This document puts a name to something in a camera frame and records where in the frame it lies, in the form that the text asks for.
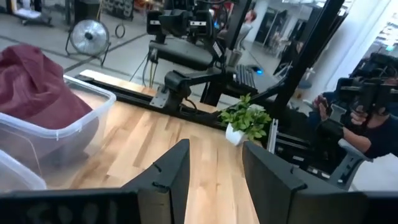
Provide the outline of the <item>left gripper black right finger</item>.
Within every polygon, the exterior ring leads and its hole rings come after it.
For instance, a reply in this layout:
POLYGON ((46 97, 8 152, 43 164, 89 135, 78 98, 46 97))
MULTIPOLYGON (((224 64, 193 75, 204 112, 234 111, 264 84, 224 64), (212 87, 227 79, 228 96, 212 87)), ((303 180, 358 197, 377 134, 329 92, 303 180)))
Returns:
POLYGON ((251 141, 242 161, 260 224, 398 224, 398 192, 341 190, 251 141))

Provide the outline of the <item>person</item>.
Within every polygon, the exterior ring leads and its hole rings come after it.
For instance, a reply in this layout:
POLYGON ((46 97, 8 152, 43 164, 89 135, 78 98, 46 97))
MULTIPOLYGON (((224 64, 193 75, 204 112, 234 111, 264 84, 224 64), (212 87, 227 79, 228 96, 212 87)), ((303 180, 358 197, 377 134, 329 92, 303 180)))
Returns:
MULTIPOLYGON (((335 90, 321 93, 312 101, 313 111, 309 112, 307 118, 310 126, 316 128, 321 121, 329 118, 326 105, 334 103, 336 98, 335 90)), ((386 108, 374 112, 364 131, 359 128, 362 128, 368 114, 362 112, 362 106, 348 111, 349 115, 343 116, 344 140, 370 159, 388 154, 398 157, 398 102, 391 102, 386 108)))
MULTIPOLYGON (((252 22, 256 19, 256 17, 257 17, 257 12, 255 10, 253 9, 248 10, 248 12, 246 13, 245 20, 239 30, 238 38, 235 42, 234 48, 238 46, 238 44, 242 41, 242 39, 245 38, 245 36, 247 36, 249 31, 252 29, 252 22)), ((221 30, 217 36, 218 40, 220 41, 220 44, 224 48, 226 48, 225 38, 227 36, 228 31, 229 31, 229 24, 227 24, 226 28, 221 30)))

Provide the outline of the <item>black keyboard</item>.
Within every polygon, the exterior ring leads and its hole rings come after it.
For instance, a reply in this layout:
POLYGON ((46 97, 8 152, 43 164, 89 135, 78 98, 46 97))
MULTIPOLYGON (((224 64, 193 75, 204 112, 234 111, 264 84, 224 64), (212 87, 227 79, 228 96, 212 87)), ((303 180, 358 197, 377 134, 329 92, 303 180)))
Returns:
POLYGON ((239 64, 236 66, 236 71, 233 76, 231 84, 232 91, 237 95, 252 95, 258 94, 254 77, 257 74, 257 67, 253 65, 239 64))

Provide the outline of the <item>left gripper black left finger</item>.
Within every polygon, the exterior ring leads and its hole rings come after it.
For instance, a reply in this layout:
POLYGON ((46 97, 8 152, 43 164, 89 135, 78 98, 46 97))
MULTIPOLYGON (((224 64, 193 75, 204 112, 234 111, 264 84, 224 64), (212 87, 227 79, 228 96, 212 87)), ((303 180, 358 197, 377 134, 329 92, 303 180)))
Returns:
POLYGON ((0 224, 184 224, 190 141, 182 139, 118 188, 0 195, 0 224))

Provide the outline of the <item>faded red cap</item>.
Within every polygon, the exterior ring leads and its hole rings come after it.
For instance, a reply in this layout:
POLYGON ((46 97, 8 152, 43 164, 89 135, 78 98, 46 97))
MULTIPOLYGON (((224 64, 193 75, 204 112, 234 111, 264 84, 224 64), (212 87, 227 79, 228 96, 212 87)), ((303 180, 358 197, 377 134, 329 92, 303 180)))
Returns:
POLYGON ((47 129, 62 129, 93 109, 71 91, 63 68, 32 45, 0 52, 0 113, 47 129))

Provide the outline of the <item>green plant in white pot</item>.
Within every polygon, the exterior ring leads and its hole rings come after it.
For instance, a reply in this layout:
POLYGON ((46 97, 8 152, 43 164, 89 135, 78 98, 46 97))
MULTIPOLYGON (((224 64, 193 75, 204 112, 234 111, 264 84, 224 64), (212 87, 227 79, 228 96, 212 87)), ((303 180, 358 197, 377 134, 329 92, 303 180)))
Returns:
POLYGON ((272 119, 261 106, 251 102, 251 95, 241 95, 239 102, 224 109, 218 116, 223 124, 227 125, 225 137, 234 146, 244 140, 255 140, 267 136, 265 127, 272 119))

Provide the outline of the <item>clear plastic storage bin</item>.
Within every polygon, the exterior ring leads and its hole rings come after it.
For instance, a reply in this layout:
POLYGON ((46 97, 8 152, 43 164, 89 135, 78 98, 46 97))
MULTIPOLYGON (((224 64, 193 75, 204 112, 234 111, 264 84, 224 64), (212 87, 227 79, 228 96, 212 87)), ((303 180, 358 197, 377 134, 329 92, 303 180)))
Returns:
POLYGON ((46 189, 47 185, 41 177, 0 150, 0 193, 46 189))
POLYGON ((22 93, 0 98, 0 150, 49 188, 68 188, 100 151, 116 97, 69 76, 44 90, 30 87, 22 93))

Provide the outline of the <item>grey office chair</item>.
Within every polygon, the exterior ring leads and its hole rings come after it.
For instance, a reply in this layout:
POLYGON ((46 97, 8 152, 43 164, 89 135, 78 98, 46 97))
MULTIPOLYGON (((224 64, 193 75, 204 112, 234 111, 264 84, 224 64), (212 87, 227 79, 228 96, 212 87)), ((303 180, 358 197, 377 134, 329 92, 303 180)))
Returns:
POLYGON ((346 155, 327 182, 340 189, 349 190, 360 165, 364 161, 373 162, 373 159, 366 157, 345 139, 340 139, 338 145, 346 151, 346 155))

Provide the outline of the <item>silver aluminium extrusion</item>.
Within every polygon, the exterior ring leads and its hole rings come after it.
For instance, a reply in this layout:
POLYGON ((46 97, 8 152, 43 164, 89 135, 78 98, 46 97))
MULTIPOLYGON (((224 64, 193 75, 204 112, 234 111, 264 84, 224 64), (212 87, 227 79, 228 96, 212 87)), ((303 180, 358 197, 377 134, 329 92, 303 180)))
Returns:
POLYGON ((267 142, 267 151, 274 154, 275 153, 275 145, 276 145, 276 138, 278 133, 278 125, 279 120, 273 119, 269 128, 268 134, 268 142, 267 142))

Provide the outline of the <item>silver floor fan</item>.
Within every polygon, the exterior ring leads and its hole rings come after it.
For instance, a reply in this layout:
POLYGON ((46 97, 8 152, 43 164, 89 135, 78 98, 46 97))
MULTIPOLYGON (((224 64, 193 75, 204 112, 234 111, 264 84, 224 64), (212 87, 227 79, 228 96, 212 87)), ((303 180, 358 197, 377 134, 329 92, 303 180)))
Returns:
POLYGON ((68 31, 65 51, 68 56, 84 55, 97 59, 103 66, 110 46, 108 28, 101 21, 85 19, 68 31))

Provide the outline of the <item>black aluminium rig frame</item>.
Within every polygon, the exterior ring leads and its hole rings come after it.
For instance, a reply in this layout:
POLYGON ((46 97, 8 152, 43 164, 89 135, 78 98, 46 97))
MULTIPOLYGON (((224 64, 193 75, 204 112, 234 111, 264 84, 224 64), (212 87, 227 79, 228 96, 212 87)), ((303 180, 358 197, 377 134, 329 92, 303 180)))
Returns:
MULTIPOLYGON (((262 106, 266 99, 276 96, 267 112, 274 119, 283 117, 287 109, 287 103, 293 96, 306 69, 315 59, 318 49, 321 47, 321 41, 326 39, 328 29, 333 23, 332 19, 337 17, 344 2, 345 0, 326 1, 308 36, 307 42, 303 45, 299 56, 293 60, 293 67, 275 85, 262 93, 252 96, 249 100, 250 103, 262 106)), ((226 130, 226 125, 221 123, 221 111, 209 113, 182 103, 183 99, 188 96, 189 87, 196 84, 210 84, 206 89, 204 101, 211 101, 220 96, 224 93, 226 83, 232 80, 226 77, 226 71, 217 72, 212 68, 205 73, 190 73, 186 75, 177 71, 168 72, 165 76, 165 85, 159 87, 155 96, 111 85, 84 75, 78 75, 76 79, 111 91, 116 95, 117 100, 124 103, 211 128, 226 130)))

